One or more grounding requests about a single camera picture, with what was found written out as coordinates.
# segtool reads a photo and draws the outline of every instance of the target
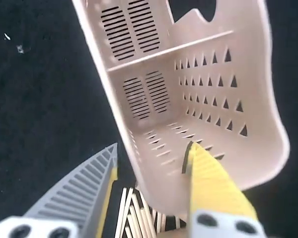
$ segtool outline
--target striped object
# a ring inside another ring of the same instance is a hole
[[[115,238],[156,238],[158,233],[185,226],[186,223],[179,218],[149,207],[140,191],[123,189]]]

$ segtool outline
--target triangular hole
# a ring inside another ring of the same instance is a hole
[[[232,121],[230,121],[230,123],[228,124],[227,129],[233,130],[233,122]]]
[[[217,63],[217,62],[218,62],[217,55],[214,52],[212,63]]]
[[[114,146],[108,148],[109,152],[112,153],[114,150]]]
[[[205,59],[205,56],[203,56],[203,63],[202,63],[203,66],[207,65],[207,60]]]
[[[216,160],[221,160],[221,159],[223,159],[223,157],[224,157],[224,155],[219,155],[219,156],[216,156],[216,157],[214,157]]]
[[[232,58],[230,56],[230,52],[229,52],[229,49],[227,49],[227,52],[226,52],[226,56],[225,56],[225,62],[231,62],[232,61]]]
[[[236,107],[236,110],[238,111],[238,112],[244,112],[244,110],[243,110],[243,107],[242,107],[242,102],[241,101],[239,101],[239,103],[238,103],[238,105],[237,105],[237,107]]]
[[[214,100],[213,100],[213,106],[218,106],[218,103],[217,103],[217,99],[216,98],[214,98]]]
[[[241,134],[243,136],[247,136],[247,127],[246,127],[246,125],[243,127],[243,129],[241,130],[241,132],[239,134]]]
[[[212,86],[212,80],[211,80],[211,78],[209,78],[208,86]]]
[[[232,88],[237,88],[237,81],[236,81],[236,77],[235,75],[233,76],[233,80],[232,80],[232,83],[230,84],[230,86]]]
[[[227,99],[225,99],[225,102],[224,102],[223,107],[224,107],[225,109],[229,109]]]
[[[221,126],[221,118],[218,119],[218,121],[215,125]]]
[[[222,77],[220,76],[220,80],[219,80],[219,87],[223,87],[223,80],[222,80]]]

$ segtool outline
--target ventilation slot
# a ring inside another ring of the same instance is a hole
[[[247,137],[247,127],[246,127],[246,125],[243,127],[242,131],[239,134],[241,134],[242,136]]]
[[[223,159],[224,155],[218,155],[218,156],[215,156],[214,158],[217,159],[217,160],[221,160]]]
[[[231,61],[232,61],[232,58],[230,56],[229,49],[227,49],[224,62],[231,62]]]
[[[108,8],[100,18],[114,57],[125,60],[134,56],[135,48],[123,11],[118,6]]]
[[[217,63],[217,62],[218,62],[217,55],[214,52],[212,63]]]
[[[211,115],[209,115],[207,122],[211,122]]]
[[[202,65],[203,65],[203,66],[207,65],[207,60],[205,59],[205,56],[203,56]]]
[[[239,101],[239,103],[237,104],[236,110],[241,113],[244,112],[241,101]]]
[[[125,80],[123,88],[134,118],[148,118],[150,109],[141,80],[138,78]]]
[[[218,119],[218,121],[215,125],[221,126],[221,118]]]
[[[213,104],[212,104],[212,105],[215,106],[215,107],[218,106],[218,103],[217,103],[217,99],[216,99],[216,98],[214,98],[214,100],[213,100]]]
[[[228,107],[228,101],[227,101],[227,99],[225,99],[225,102],[224,102],[223,108],[225,108],[225,109],[229,109],[229,107]]]
[[[148,73],[146,75],[146,84],[154,110],[157,113],[163,113],[167,111],[167,107],[170,105],[170,98],[162,73],[159,71]]]
[[[232,88],[237,88],[237,80],[235,75],[233,76],[232,83],[230,84]]]
[[[159,49],[160,39],[149,3],[142,0],[130,2],[129,5],[128,13],[140,49],[144,53]]]
[[[213,146],[208,146],[208,147],[205,147],[204,149],[205,149],[206,151],[210,151],[210,150],[212,150],[212,148],[213,148]]]
[[[194,136],[195,136],[195,134],[191,134],[191,135],[183,136],[183,138],[193,138]]]
[[[230,123],[228,124],[227,129],[233,130],[233,122],[232,121],[230,121]]]
[[[219,79],[219,84],[218,84],[219,87],[223,87],[223,80],[222,80],[222,77],[220,76],[220,79]]]
[[[211,80],[211,78],[209,78],[209,83],[208,83],[208,86],[212,86],[213,84],[212,84],[212,80]]]

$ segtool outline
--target screw hole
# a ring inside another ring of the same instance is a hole
[[[257,233],[255,228],[247,222],[236,223],[236,229],[240,232],[244,232],[244,233],[252,234],[252,235]]]
[[[202,214],[198,216],[198,223],[207,227],[217,227],[218,222],[210,215]]]
[[[11,235],[10,238],[25,238],[30,234],[31,228],[28,225],[22,225],[16,227]]]
[[[57,228],[54,230],[49,238],[68,238],[70,236],[70,231],[65,228]]]

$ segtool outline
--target black cloth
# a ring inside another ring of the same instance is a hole
[[[171,8],[179,19],[203,3],[171,0]],[[268,234],[298,238],[298,1],[267,4],[274,90],[292,151],[275,179],[246,194]],[[0,1],[0,220],[22,215],[75,166],[114,142],[121,189],[135,178],[72,2]],[[115,225],[106,225],[104,237]]]

